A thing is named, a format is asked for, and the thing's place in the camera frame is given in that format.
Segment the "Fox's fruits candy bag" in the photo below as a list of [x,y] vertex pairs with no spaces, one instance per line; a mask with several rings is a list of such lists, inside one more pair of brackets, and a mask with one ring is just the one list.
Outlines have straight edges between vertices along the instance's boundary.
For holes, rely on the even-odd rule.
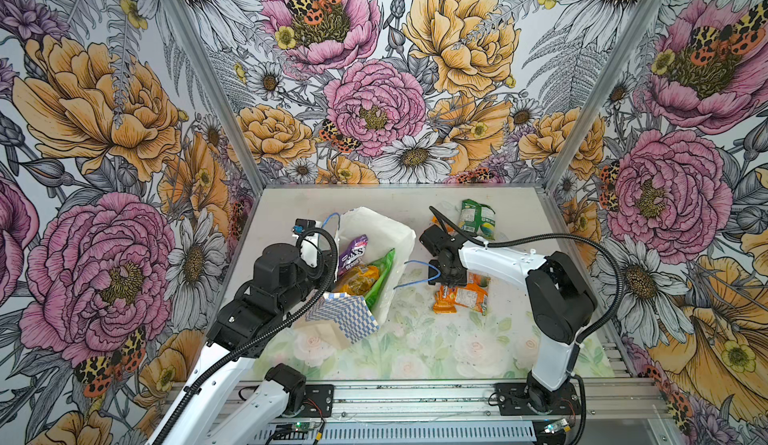
[[458,307],[463,307],[486,315],[490,283],[489,276],[469,272],[464,286],[441,284],[434,294],[432,310],[437,314],[454,314]]

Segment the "purple candy bag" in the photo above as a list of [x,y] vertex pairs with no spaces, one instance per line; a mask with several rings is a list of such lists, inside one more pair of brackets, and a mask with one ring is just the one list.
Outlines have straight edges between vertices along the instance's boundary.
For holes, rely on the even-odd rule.
[[363,234],[355,237],[341,253],[338,262],[337,277],[342,277],[345,273],[357,266],[366,252],[368,246],[368,237]]

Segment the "green Lays chips bag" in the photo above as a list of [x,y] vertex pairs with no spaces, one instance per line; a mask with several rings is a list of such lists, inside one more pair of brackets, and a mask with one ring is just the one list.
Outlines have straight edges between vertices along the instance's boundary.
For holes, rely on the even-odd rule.
[[365,302],[369,310],[373,310],[373,307],[378,301],[382,288],[386,284],[389,278],[389,275],[393,269],[395,258],[396,258],[396,249],[392,248],[384,256],[369,263],[369,266],[375,267],[378,271],[378,278],[373,283],[372,287],[364,295]]

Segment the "yellow mango candy bag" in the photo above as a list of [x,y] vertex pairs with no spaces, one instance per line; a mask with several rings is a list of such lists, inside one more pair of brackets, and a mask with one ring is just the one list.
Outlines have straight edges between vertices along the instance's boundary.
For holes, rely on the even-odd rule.
[[378,271],[369,265],[357,265],[339,278],[334,293],[364,296],[378,278]]

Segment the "checkered paper bag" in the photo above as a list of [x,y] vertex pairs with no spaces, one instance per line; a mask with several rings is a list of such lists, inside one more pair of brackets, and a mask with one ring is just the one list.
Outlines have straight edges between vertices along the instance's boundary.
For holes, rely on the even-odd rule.
[[341,252],[337,278],[295,327],[343,350],[386,322],[416,234],[407,225],[358,207],[341,215],[335,239]]

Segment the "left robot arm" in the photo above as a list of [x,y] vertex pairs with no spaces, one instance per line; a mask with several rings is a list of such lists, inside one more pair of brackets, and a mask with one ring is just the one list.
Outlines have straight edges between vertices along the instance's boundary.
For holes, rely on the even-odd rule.
[[303,317],[335,283],[339,251],[315,220],[299,219],[292,243],[267,246],[251,279],[218,312],[198,361],[149,438],[151,444],[248,444],[284,414],[299,412],[306,378],[279,364],[256,391],[221,419],[242,376],[269,341]]

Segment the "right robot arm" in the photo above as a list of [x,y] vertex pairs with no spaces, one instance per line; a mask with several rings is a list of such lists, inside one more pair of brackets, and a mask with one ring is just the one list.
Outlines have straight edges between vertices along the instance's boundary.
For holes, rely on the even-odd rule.
[[520,406],[548,415],[573,395],[570,379],[597,300],[572,258],[560,251],[541,255],[516,245],[480,237],[451,235],[438,225],[422,232],[419,242],[432,256],[446,285],[464,287],[470,272],[519,285],[526,290],[533,321],[540,332],[536,362],[525,388],[507,394],[500,407]]

